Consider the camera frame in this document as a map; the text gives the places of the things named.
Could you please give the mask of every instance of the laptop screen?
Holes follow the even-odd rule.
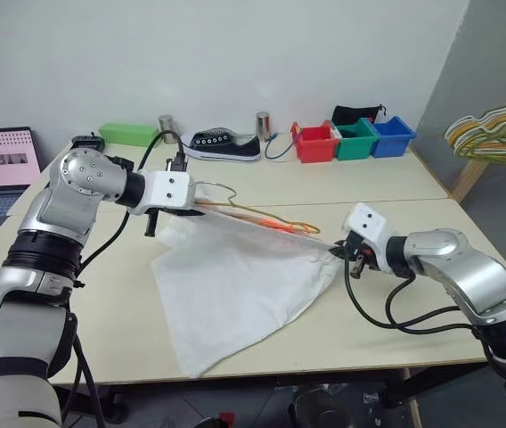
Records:
[[[40,173],[31,130],[0,129],[0,186],[23,188],[38,178]]]

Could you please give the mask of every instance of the green bin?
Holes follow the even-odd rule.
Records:
[[[125,144],[148,147],[152,138],[158,134],[156,127],[123,123],[105,123],[99,128],[107,144]]]
[[[359,119],[354,125],[340,125],[336,129],[340,134],[349,132],[355,135],[342,137],[340,140],[336,147],[336,158],[339,161],[366,159],[370,155],[371,147],[379,139],[370,121],[364,118]]]

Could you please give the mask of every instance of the blue bin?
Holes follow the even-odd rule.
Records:
[[[399,116],[394,116],[386,123],[372,125],[379,134],[378,142],[371,148],[374,158],[402,156],[410,141],[417,136]]]

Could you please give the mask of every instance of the white cloth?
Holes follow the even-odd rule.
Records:
[[[293,321],[340,266],[328,244],[215,213],[171,218],[159,240],[172,250],[152,268],[190,377]]]

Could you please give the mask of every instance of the black fabric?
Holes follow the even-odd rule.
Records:
[[[342,135],[343,138],[354,138],[355,136],[357,136],[356,133],[346,131],[345,129],[341,129],[340,134]]]
[[[380,110],[386,111],[386,108],[383,105],[379,105],[377,107],[364,107],[360,109],[354,109],[352,107],[343,107],[341,105],[337,105],[334,109],[334,113],[332,113],[332,123],[334,125],[353,125],[360,118],[370,119],[372,122],[376,121],[376,117],[378,116],[378,112]]]

